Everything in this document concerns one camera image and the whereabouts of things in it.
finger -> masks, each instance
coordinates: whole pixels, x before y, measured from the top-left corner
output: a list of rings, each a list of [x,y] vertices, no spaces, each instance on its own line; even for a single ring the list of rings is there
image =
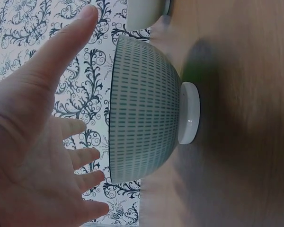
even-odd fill
[[[109,212],[109,206],[106,203],[98,201],[84,201],[85,223],[106,215]]]
[[[82,193],[99,185],[104,179],[104,173],[100,170],[88,174],[76,175],[76,181]]]
[[[86,124],[78,119],[55,117],[54,120],[60,125],[64,140],[86,130]]]
[[[93,148],[84,148],[78,150],[67,150],[71,157],[74,170],[80,169],[82,166],[100,158],[100,152]]]
[[[87,5],[75,21],[47,41],[21,70],[31,70],[31,74],[41,77],[51,90],[56,89],[60,76],[89,41],[97,20],[97,8]]]

ceramic bowl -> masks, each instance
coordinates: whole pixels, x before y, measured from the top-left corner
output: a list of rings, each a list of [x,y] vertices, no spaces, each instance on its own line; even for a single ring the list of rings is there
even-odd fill
[[[165,55],[143,41],[120,36],[112,74],[109,162],[112,183],[157,170],[177,144],[195,138],[198,90],[182,83]]]
[[[148,28],[170,11],[171,0],[128,0],[126,30]]]

teal bowl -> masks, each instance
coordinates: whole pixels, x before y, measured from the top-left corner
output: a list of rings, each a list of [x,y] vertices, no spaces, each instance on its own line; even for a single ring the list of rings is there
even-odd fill
[[[109,163],[112,183],[145,177],[175,147],[195,138],[197,88],[182,83],[165,55],[143,41],[120,36],[112,74]]]

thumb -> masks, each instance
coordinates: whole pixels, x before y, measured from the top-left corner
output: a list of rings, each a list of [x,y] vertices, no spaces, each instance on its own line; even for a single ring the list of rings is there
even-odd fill
[[[97,8],[86,6],[77,20],[0,82],[0,129],[4,134],[8,133],[5,138],[23,146],[34,142],[53,110],[54,92],[60,76],[90,39],[97,19]]]

black and white pattern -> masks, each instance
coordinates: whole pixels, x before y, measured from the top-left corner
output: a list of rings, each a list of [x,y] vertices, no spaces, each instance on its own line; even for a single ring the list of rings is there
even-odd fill
[[[105,201],[110,211],[98,224],[139,225],[140,181],[113,185],[109,177],[108,124],[111,73],[119,35],[148,41],[150,31],[127,32],[127,0],[0,0],[0,80],[31,58],[40,46],[68,25],[87,4],[99,10],[89,44],[69,64],[56,90],[55,116],[78,118],[86,132],[64,141],[67,148],[95,147],[101,159],[79,172],[96,169],[106,180],[83,195]]]

